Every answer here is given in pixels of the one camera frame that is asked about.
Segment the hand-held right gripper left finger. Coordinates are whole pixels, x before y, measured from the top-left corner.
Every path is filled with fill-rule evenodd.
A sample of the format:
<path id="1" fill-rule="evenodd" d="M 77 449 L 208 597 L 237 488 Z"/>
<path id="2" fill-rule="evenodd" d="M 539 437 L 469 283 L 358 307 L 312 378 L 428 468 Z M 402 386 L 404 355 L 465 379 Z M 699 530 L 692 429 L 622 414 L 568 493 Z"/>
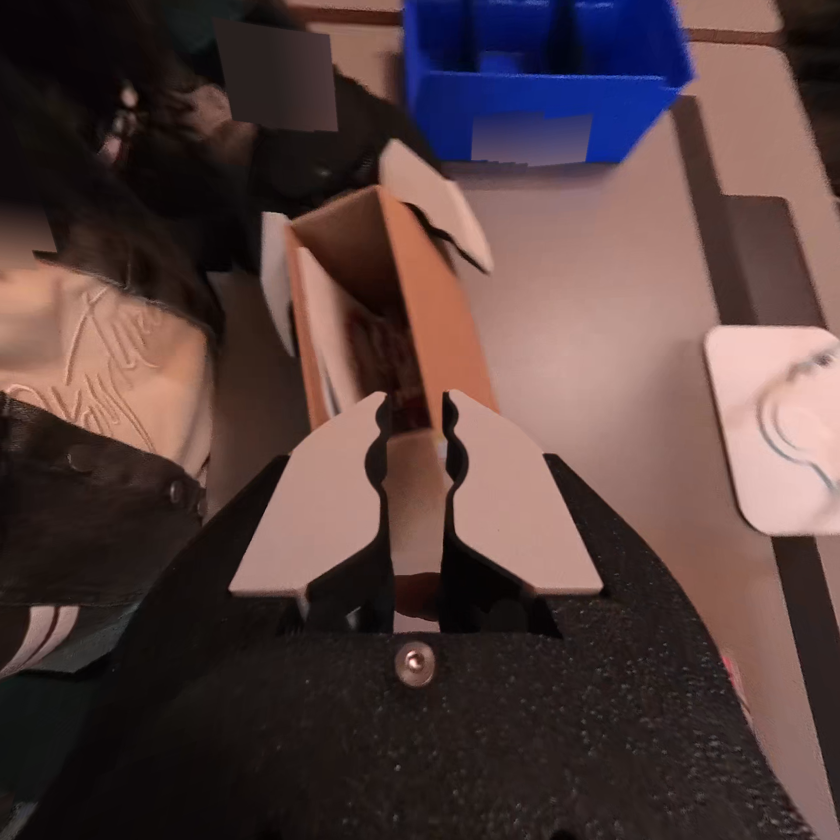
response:
<path id="1" fill-rule="evenodd" d="M 395 575 L 387 498 L 390 397 L 366 396 L 291 452 L 228 585 L 294 602 L 307 629 L 391 634 Z"/>

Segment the blue plastic bin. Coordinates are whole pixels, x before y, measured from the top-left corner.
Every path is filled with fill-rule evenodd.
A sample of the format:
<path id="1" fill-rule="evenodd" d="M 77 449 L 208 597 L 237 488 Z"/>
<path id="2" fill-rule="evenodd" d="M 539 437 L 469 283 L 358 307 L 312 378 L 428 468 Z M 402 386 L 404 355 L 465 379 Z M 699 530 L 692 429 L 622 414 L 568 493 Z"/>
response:
<path id="1" fill-rule="evenodd" d="M 415 1 L 406 104 L 443 161 L 618 163 L 692 81 L 666 1 Z"/>

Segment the person's cream shirt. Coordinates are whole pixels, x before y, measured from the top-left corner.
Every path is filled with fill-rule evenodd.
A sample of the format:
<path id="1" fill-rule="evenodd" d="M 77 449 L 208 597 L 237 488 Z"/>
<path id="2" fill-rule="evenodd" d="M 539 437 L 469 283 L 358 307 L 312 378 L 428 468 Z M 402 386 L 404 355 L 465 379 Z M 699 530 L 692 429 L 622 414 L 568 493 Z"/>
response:
<path id="1" fill-rule="evenodd" d="M 4 271 L 1 386 L 206 484 L 214 364 L 203 332 L 162 308 L 58 266 Z"/>

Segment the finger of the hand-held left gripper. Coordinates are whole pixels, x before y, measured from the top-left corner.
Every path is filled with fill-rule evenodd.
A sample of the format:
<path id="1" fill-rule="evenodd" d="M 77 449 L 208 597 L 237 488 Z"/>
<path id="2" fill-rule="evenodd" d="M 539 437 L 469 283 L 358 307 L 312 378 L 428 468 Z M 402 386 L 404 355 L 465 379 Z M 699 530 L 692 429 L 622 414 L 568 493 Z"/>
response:
<path id="1" fill-rule="evenodd" d="M 296 358 L 291 283 L 287 265 L 287 228 L 289 219 L 281 213 L 261 214 L 259 283 L 269 316 L 287 354 Z"/>
<path id="2" fill-rule="evenodd" d="M 391 139 L 378 160 L 379 183 L 405 205 L 415 208 L 427 226 L 489 275 L 495 268 L 490 246 L 460 186 L 425 162 L 398 139 Z"/>

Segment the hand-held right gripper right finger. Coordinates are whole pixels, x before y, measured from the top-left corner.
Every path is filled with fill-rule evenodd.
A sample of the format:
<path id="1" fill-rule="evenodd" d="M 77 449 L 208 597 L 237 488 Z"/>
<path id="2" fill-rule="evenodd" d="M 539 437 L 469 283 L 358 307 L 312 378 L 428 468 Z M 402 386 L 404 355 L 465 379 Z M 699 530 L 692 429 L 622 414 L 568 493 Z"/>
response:
<path id="1" fill-rule="evenodd" d="M 446 497 L 439 573 L 445 634 L 562 638 L 550 601 L 604 584 L 545 454 L 459 390 L 443 396 Z"/>

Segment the white instruction booklet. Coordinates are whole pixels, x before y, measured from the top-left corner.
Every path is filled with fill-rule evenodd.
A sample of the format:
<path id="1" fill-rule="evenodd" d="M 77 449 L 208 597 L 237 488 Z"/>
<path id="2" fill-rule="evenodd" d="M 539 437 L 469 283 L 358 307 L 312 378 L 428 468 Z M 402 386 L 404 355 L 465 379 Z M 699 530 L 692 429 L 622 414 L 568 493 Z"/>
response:
<path id="1" fill-rule="evenodd" d="M 297 254 L 320 388 L 330 419 L 368 394 L 358 338 L 370 313 L 328 274 L 308 248 L 300 248 Z"/>

